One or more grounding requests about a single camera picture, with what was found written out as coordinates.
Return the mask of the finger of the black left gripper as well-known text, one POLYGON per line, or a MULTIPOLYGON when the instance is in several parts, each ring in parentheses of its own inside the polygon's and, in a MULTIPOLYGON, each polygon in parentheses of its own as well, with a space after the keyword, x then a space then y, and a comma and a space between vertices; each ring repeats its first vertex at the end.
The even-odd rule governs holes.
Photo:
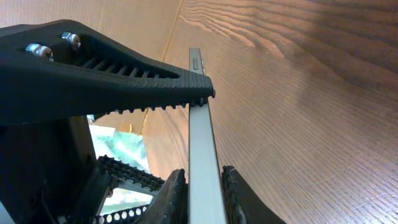
POLYGON ((73 20, 1 29, 1 124, 203 105, 209 77, 145 57, 73 20))

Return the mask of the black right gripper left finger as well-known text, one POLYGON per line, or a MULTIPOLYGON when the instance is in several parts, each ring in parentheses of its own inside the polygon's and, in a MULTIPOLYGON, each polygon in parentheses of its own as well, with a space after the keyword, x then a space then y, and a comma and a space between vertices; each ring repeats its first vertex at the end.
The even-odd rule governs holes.
POLYGON ((188 184, 183 169, 176 169, 169 175, 149 208, 134 222, 136 223, 188 223, 188 184))

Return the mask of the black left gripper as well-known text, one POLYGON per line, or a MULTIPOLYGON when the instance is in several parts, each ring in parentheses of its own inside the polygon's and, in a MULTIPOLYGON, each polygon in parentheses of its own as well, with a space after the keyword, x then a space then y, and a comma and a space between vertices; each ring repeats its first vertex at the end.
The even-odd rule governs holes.
POLYGON ((15 223, 66 214, 67 223, 133 223, 148 205, 100 215, 105 199, 117 188, 155 196, 165 183, 112 157, 95 160, 84 116, 1 126, 1 203, 15 223))

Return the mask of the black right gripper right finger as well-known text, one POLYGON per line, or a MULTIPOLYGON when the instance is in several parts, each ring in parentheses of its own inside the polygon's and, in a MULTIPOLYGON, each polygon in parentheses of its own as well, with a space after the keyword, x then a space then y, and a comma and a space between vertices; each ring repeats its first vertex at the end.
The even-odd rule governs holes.
POLYGON ((228 223, 285 224, 264 204, 234 166, 223 166, 221 179, 228 223))

